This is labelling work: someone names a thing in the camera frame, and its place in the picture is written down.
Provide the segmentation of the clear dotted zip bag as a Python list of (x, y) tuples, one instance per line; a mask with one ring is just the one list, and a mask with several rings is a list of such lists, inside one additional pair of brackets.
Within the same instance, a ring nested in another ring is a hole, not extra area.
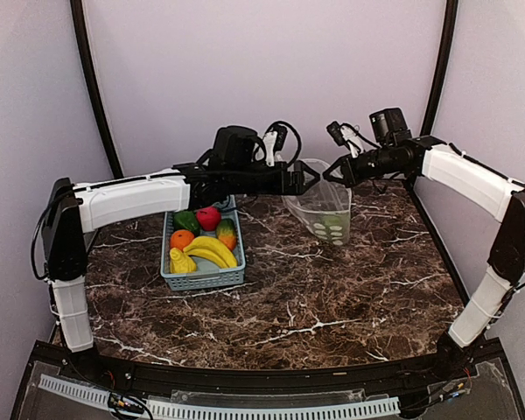
[[(341, 246), (349, 242), (352, 192), (323, 178), (307, 193), (285, 196), (283, 204), (302, 225), (321, 241)], [(325, 214), (342, 217), (344, 229), (331, 231), (322, 224)]]

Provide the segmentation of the green toy watermelon ball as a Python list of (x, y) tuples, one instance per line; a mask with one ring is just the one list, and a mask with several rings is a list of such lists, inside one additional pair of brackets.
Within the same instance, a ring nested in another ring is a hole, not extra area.
[(331, 231), (342, 231), (344, 229), (343, 219), (337, 214), (325, 214), (321, 220), (325, 228)]

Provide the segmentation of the yellow toy banana bunch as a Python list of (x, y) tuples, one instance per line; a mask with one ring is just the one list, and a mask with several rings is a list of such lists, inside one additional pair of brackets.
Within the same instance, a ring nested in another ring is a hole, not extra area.
[(188, 256), (197, 256), (216, 264), (220, 269), (232, 269), (238, 266), (237, 259), (228, 247), (211, 236), (199, 236), (184, 247)]

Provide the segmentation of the blue perforated plastic basket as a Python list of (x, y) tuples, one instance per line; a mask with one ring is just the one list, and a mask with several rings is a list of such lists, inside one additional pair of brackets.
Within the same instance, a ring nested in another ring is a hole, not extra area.
[(192, 259), (197, 265), (196, 271), (192, 273), (172, 274), (170, 272), (170, 239), (174, 232), (173, 213), (166, 213), (164, 215), (160, 275), (172, 291), (194, 291), (230, 287), (244, 283), (246, 258), (235, 197), (230, 195), (223, 202), (217, 202), (213, 205), (220, 210), (223, 220), (231, 220), (234, 223), (237, 234), (237, 245), (232, 253), (237, 260), (238, 266), (232, 269), (221, 269), (217, 264), (205, 258), (193, 256)]

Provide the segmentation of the orange toy orange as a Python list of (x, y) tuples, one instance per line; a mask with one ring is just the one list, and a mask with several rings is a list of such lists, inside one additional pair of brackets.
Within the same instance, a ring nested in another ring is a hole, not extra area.
[(170, 249), (183, 251), (194, 239), (195, 234), (193, 232), (186, 229), (176, 230), (170, 238)]

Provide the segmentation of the yellow toy pear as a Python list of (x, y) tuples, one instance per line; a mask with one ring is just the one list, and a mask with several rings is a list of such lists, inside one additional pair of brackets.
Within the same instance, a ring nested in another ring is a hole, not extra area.
[(172, 274), (188, 274), (197, 271), (196, 262), (179, 248), (170, 250), (170, 272)]

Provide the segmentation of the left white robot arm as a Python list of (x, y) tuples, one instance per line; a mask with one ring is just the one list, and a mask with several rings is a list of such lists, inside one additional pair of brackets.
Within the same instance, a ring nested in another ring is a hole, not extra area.
[(285, 121), (263, 134), (228, 125), (190, 163), (108, 181), (57, 179), (32, 234), (30, 265), (34, 278), (48, 285), (73, 369), (88, 382), (106, 374), (105, 360), (92, 351), (87, 235), (154, 214), (199, 210), (230, 196), (299, 196), (320, 179), (301, 160), (301, 150), (301, 136)]

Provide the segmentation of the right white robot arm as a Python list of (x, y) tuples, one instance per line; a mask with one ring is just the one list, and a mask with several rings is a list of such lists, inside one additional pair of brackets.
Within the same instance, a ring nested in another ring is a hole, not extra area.
[(486, 271), (445, 335), (452, 346), (430, 358), (430, 373), (446, 380), (463, 364), (459, 348), (469, 347), (525, 288), (525, 182), (481, 163), (454, 143), (413, 135), (399, 108), (385, 108), (369, 119), (373, 141), (350, 123), (328, 124), (328, 134), (348, 153), (324, 172), (326, 180), (351, 188), (387, 175), (409, 182), (425, 179), (478, 208), (497, 228)]

